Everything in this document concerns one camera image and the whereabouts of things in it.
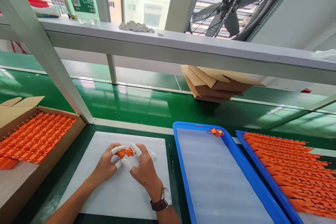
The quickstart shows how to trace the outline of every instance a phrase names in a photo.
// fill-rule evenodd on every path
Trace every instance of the cardboard box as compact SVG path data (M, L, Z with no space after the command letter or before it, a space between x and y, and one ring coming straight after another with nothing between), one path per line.
M242 92L211 89L193 71L191 71L187 65L182 65L181 68L182 68L182 74L184 75L190 90L194 94L197 94L198 96L214 96L230 99L235 95L236 96L243 95Z
M239 72L191 65L189 69L212 89L245 92L252 85L265 87L261 82L253 80Z
M0 220L2 224L11 223L14 220L85 126L78 114L36 107L43 98L44 96L29 97L20 101L21 98L17 97L0 104L1 141L41 111L66 115L77 120L41 164L19 161L11 170L0 170Z
M195 100L203 100L207 102L216 102L216 103L221 103L222 101L228 101L230 102L231 99L225 99L225 98L218 98L218 97L213 97L213 96L198 96L196 94L192 94L195 98Z

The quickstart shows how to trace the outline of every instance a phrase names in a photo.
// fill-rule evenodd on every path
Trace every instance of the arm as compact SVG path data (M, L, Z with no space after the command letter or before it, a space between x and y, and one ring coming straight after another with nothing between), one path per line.
M156 203L161 199L164 187L161 179L156 174L152 158L145 145L131 143L131 147L139 158L139 166L132 166L127 159L122 159L121 162L126 166L133 178L146 189L152 202ZM156 212L156 216L159 224L181 223L172 206Z
M111 158L121 149L126 149L126 147L122 146L120 143L111 143L102 154L102 157L91 175L84 181L77 191L59 209L57 209L52 216L50 216L46 224L72 224L91 193L93 193L100 184L109 180L116 173L118 168L120 168L120 160L115 165L112 165Z

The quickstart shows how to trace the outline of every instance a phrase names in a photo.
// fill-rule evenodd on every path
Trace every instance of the wristwatch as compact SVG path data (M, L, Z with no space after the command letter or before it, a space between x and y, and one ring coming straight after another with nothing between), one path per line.
M153 211L156 211L156 212L162 211L168 208L169 206L171 206L172 199L171 199L168 189L163 188L161 199L156 203L153 203L153 201L150 201L150 205L152 206Z

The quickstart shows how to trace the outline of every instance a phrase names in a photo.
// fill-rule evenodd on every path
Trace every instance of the watch face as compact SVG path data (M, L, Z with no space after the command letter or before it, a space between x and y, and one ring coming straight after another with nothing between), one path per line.
M168 206L172 205L172 199L167 188L164 189L164 200Z

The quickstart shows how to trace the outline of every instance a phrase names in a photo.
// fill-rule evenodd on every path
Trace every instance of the watch strap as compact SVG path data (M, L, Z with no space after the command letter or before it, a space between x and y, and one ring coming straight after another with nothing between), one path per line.
M156 211L156 212L160 212L167 208L167 205L163 199L160 199L156 203L153 203L153 201L150 201L150 205L152 206L153 211Z

